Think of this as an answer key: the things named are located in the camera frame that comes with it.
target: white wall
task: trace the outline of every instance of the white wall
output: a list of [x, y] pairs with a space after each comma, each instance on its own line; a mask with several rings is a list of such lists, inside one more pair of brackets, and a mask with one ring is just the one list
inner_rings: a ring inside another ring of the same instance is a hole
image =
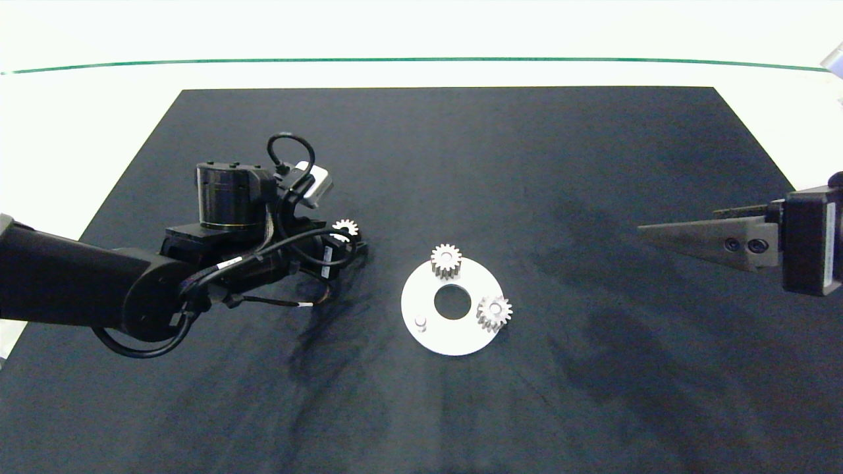
[[[2, 2], [0, 211], [78, 238], [182, 89], [714, 86], [794, 187], [841, 166], [843, 80], [653, 62], [290, 62], [219, 58], [639, 57], [818, 67], [838, 2]], [[21, 325], [0, 321], [0, 357]]]

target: green line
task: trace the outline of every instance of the green line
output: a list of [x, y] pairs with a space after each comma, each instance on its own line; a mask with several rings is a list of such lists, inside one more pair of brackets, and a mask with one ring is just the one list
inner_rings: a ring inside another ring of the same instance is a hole
[[767, 67], [771, 69], [789, 69], [792, 71], [810, 71], [814, 73], [828, 72], [822, 67], [788, 66], [786, 64], [767, 64], [763, 62], [668, 59], [657, 57], [260, 57], [245, 59], [167, 59], [163, 61], [98, 62], [94, 64], [75, 64], [73, 66], [19, 69], [17, 71], [0, 72], [0, 75], [49, 73], [53, 71], [68, 71], [71, 69], [90, 69], [92, 67], [245, 62], [673, 62], [680, 64], [713, 64], [716, 66]]

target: gear teeth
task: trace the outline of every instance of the gear teeth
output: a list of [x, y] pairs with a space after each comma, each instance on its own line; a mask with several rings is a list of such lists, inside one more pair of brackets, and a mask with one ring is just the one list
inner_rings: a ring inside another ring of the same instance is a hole
[[[360, 228], [357, 226], [357, 223], [352, 221], [351, 219], [340, 219], [336, 221], [331, 227], [337, 230], [345, 230], [347, 233], [354, 236], [360, 235]], [[346, 237], [345, 235], [331, 234], [330, 236], [334, 239], [339, 240], [340, 242], [348, 243], [348, 237]]]
[[513, 317], [513, 306], [503, 296], [486, 296], [477, 305], [477, 324], [491, 332], [498, 332]]
[[459, 252], [459, 249], [451, 244], [437, 245], [430, 255], [433, 273], [443, 280], [457, 276], [459, 268], [462, 266], [462, 260], [463, 255]]

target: small gear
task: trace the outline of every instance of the small gear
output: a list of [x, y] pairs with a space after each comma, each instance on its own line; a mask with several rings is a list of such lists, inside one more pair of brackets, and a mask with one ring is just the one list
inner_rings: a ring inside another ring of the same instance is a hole
[[451, 244], [437, 245], [430, 255], [431, 268], [437, 277], [449, 279], [457, 276], [462, 265], [463, 254]]
[[502, 296], [486, 296], [477, 305], [477, 324], [489, 332], [498, 332], [513, 317], [513, 306]]
[[[357, 223], [355, 223], [351, 219], [338, 220], [331, 227], [333, 227], [334, 229], [337, 229], [337, 230], [345, 230], [347, 233], [349, 233], [351, 235], [359, 235], [360, 234], [360, 228], [357, 226]], [[348, 243], [348, 237], [346, 237], [345, 235], [331, 234], [330, 236], [333, 237], [334, 239], [339, 240], [340, 242]]]

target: center hole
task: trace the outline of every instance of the center hole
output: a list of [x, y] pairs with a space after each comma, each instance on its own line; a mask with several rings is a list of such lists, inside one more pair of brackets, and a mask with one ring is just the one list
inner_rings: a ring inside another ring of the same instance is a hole
[[471, 297], [457, 285], [445, 285], [436, 292], [433, 305], [443, 318], [458, 320], [469, 314]]

